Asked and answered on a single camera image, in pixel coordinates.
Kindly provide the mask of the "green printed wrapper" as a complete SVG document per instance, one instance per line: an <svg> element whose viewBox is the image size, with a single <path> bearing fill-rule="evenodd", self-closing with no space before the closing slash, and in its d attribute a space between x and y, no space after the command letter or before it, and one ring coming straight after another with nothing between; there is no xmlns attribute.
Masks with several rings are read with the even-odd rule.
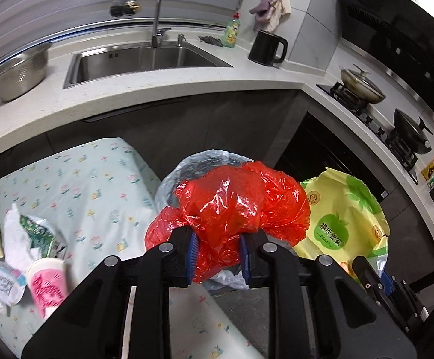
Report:
<svg viewBox="0 0 434 359"><path fill-rule="evenodd" d="M21 215L19 223L30 239L31 250L37 252L38 258L65 259L67 243L61 232L47 220Z"/></svg>

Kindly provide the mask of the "floral tablecloth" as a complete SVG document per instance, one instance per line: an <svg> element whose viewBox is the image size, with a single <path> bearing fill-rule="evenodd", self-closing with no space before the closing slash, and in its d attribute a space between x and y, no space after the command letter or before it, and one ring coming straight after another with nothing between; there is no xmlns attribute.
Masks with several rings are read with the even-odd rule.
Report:
<svg viewBox="0 0 434 359"><path fill-rule="evenodd" d="M67 286L74 288L106 256L143 255L159 183L120 138L48 156L0 178L1 241L13 203L20 215L47 220L67 243ZM174 358L259 357L204 287L173 288L169 304Z"/></svg>

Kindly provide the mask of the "black range hood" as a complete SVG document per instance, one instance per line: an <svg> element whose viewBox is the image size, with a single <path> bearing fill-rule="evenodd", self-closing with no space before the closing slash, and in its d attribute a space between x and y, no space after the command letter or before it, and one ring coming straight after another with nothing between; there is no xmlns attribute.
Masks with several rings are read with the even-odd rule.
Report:
<svg viewBox="0 0 434 359"><path fill-rule="evenodd" d="M342 37L404 81L434 113L434 18L410 0L340 0Z"/></svg>

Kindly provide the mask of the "steel sink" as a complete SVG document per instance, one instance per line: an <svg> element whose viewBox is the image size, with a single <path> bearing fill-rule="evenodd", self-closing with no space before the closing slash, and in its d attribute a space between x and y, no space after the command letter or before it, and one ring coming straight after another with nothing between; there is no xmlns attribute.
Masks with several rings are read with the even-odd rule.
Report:
<svg viewBox="0 0 434 359"><path fill-rule="evenodd" d="M63 88L118 74L190 67L229 67L229 63L187 43L166 42L114 45L91 49L72 57Z"/></svg>

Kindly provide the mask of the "yellow green apple bag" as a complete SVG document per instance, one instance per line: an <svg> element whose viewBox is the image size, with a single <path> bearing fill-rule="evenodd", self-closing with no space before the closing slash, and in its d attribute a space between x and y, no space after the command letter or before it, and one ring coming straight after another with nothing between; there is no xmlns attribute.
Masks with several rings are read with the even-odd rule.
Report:
<svg viewBox="0 0 434 359"><path fill-rule="evenodd" d="M356 177L327 168L300 183L309 202L306 237L293 249L298 256L331 256L353 278L353 261L363 256L381 276L388 261L386 216L370 189Z"/></svg>

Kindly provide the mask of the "red plastic bag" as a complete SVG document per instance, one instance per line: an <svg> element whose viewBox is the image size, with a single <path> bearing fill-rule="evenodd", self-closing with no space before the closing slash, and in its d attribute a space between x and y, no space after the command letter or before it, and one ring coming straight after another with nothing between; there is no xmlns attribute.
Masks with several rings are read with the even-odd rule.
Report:
<svg viewBox="0 0 434 359"><path fill-rule="evenodd" d="M145 234L151 249L171 232L190 226L199 238L194 282L200 284L240 261L244 232L263 230L294 247L306 237L310 207L300 183L260 161L221 165L196 180L176 186L177 207L165 207Z"/></svg>

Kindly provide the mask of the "black kettle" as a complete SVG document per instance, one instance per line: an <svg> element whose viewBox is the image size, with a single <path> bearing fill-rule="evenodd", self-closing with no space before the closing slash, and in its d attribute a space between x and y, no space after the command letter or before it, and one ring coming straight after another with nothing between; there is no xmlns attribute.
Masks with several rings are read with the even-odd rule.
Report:
<svg viewBox="0 0 434 359"><path fill-rule="evenodd" d="M262 66L282 63L288 52L288 41L281 36L259 30L248 59Z"/></svg>

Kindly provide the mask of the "gas stove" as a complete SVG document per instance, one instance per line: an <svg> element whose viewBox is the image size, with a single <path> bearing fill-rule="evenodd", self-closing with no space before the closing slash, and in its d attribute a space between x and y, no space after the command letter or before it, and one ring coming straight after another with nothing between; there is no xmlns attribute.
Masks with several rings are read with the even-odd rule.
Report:
<svg viewBox="0 0 434 359"><path fill-rule="evenodd" d="M418 184L418 177L414 169L417 163L416 154L398 135L394 127L386 127L371 113L370 105L351 93L342 83L335 83L334 85L317 84L317 87L339 102L340 105L345 107L369 128L392 152L396 160L399 161L404 170L409 174L414 184Z"/></svg>

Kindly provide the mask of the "trash bin with clear liner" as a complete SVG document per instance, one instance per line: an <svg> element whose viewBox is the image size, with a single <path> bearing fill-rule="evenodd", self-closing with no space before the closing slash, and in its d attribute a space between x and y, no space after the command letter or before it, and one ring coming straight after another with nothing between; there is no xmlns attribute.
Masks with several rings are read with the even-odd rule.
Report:
<svg viewBox="0 0 434 359"><path fill-rule="evenodd" d="M146 248L190 225L200 242L192 278L198 284L239 263L239 236L260 229L300 257L330 255L350 277L359 256L378 275L388 261L391 231L380 204L365 183L336 169L297 182L258 160L207 150L164 178L155 203Z"/></svg>

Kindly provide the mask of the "pink paper cup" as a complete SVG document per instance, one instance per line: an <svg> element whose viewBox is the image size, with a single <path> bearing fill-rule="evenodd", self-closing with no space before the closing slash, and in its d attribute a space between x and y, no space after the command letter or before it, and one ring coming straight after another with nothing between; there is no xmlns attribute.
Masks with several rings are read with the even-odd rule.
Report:
<svg viewBox="0 0 434 359"><path fill-rule="evenodd" d="M65 263L59 258L38 259L28 269L26 282L43 319L48 319L68 295Z"/></svg>

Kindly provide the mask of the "dark scrubber by sink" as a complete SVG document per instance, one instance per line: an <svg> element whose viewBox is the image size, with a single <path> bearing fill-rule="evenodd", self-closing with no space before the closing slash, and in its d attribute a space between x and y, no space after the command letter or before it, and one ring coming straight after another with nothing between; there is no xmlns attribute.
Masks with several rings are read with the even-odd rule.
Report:
<svg viewBox="0 0 434 359"><path fill-rule="evenodd" d="M214 45L217 47L223 47L223 43L220 39L213 36L199 36L198 37L201 42L204 42L209 45Z"/></svg>

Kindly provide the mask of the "lidded pan on stove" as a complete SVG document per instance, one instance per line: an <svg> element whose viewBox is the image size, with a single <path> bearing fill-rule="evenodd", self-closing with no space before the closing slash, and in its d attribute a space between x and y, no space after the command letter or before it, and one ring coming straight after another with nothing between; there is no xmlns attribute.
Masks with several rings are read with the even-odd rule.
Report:
<svg viewBox="0 0 434 359"><path fill-rule="evenodd" d="M345 66L340 67L340 78L345 88L369 104L378 104L385 100L386 95L368 78L369 72L363 71L357 65L354 66L357 71Z"/></svg>

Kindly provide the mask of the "black wok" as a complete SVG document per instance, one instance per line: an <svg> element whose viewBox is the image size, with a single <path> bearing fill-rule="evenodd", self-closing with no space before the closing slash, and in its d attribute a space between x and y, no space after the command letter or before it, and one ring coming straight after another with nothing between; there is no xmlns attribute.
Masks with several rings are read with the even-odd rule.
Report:
<svg viewBox="0 0 434 359"><path fill-rule="evenodd" d="M424 130L427 130L431 135L433 132L421 118L418 121L414 121L407 113L396 109L394 112L394 127L396 134L406 143L412 152L427 154L431 151L430 141Z"/></svg>

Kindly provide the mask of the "hanging purple and cream cloths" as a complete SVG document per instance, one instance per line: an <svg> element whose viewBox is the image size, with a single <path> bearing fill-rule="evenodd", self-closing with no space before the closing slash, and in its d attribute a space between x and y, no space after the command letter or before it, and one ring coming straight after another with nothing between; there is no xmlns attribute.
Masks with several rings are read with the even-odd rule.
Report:
<svg viewBox="0 0 434 359"><path fill-rule="evenodd" d="M273 33L279 26L281 18L292 14L291 0L261 0L249 10L254 16L254 32L263 30Z"/></svg>

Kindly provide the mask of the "white crumpled tissue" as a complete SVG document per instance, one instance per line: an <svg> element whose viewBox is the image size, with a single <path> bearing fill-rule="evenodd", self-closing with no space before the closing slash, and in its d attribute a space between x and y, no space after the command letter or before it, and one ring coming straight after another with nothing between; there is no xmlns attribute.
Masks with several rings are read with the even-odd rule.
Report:
<svg viewBox="0 0 434 359"><path fill-rule="evenodd" d="M28 233L20 224L20 213L13 203L4 220L3 246L5 261L23 275L40 257L38 248L31 247L32 242Z"/></svg>

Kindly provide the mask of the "green dish soap bottle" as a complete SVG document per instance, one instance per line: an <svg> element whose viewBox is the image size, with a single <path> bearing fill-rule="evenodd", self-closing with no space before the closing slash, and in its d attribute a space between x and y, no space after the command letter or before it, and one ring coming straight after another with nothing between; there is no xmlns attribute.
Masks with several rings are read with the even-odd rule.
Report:
<svg viewBox="0 0 434 359"><path fill-rule="evenodd" d="M227 48L233 48L238 37L238 32L240 29L240 13L236 11L232 19L227 23L225 35L223 38L223 45Z"/></svg>

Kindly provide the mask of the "steel colander bowl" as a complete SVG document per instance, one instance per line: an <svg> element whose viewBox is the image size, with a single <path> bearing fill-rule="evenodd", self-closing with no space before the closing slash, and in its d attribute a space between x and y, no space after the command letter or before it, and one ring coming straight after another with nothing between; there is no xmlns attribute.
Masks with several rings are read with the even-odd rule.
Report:
<svg viewBox="0 0 434 359"><path fill-rule="evenodd" d="M29 92L47 76L50 42L36 45L0 65L0 99L9 102Z"/></svg>

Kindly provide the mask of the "white floral packet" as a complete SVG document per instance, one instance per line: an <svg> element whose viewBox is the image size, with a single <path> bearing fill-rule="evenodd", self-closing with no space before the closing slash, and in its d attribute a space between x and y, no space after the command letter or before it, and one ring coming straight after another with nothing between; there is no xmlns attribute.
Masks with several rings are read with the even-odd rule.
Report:
<svg viewBox="0 0 434 359"><path fill-rule="evenodd" d="M14 306L24 296L26 279L18 270L0 261L0 302Z"/></svg>

